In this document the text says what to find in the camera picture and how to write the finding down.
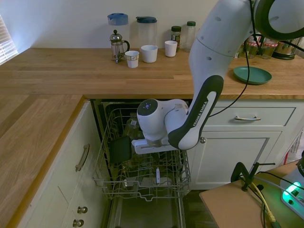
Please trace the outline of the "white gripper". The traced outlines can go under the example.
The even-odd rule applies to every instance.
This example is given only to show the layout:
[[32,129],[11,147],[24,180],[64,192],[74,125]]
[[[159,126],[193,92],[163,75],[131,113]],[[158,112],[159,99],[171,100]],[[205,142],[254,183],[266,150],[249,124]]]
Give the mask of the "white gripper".
[[[132,140],[135,152],[137,154],[152,153],[153,166],[157,167],[157,152],[167,152],[176,150],[169,144],[168,138],[162,138],[157,141],[149,141],[146,139]],[[163,165],[164,153],[159,154],[159,165]]]

